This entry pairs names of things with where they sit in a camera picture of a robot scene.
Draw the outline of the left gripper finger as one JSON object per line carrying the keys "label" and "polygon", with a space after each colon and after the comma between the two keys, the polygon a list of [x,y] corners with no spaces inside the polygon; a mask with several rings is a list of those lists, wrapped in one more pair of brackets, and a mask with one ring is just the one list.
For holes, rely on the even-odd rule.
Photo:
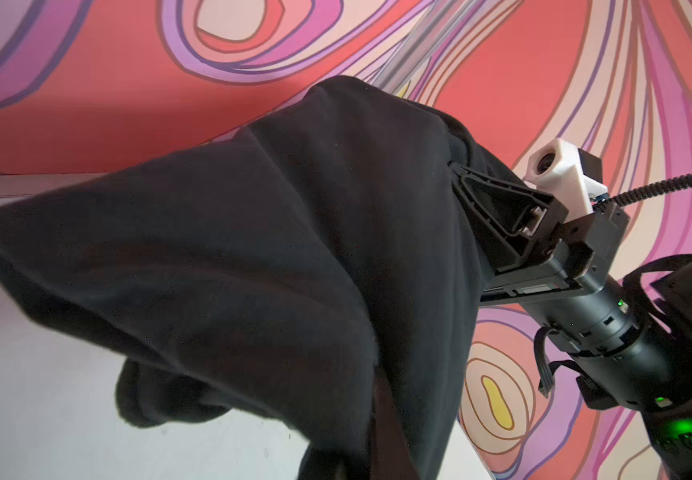
{"label": "left gripper finger", "polygon": [[384,370],[378,366],[372,390],[369,433],[371,480],[418,480],[401,418]]}

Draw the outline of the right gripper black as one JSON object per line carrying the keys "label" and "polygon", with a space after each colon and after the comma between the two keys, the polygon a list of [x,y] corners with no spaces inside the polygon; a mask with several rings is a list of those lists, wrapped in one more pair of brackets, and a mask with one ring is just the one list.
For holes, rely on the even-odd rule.
{"label": "right gripper black", "polygon": [[609,203],[563,224],[568,209],[551,194],[459,164],[451,170],[471,229],[500,273],[484,290],[482,306],[553,301],[603,289],[630,223],[622,207]]}

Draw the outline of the black t shirt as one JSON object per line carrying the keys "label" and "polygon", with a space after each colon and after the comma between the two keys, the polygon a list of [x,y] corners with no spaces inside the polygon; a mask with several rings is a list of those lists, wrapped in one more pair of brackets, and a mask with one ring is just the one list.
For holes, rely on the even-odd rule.
{"label": "black t shirt", "polygon": [[128,423],[279,420],[304,479],[368,477],[380,366],[433,479],[494,276],[454,164],[516,181],[456,119],[333,77],[230,140],[0,207],[0,284],[124,356]]}

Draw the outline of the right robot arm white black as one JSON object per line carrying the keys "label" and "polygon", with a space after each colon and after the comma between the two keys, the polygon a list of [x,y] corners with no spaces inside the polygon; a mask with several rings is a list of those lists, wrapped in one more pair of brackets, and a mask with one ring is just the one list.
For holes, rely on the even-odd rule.
{"label": "right robot arm white black", "polygon": [[577,373],[585,404],[641,414],[672,479],[692,479],[692,254],[609,270],[627,205],[692,188],[692,174],[597,202],[571,219],[554,196],[452,166],[452,187],[496,271],[482,305],[519,304],[538,323],[539,389]]}

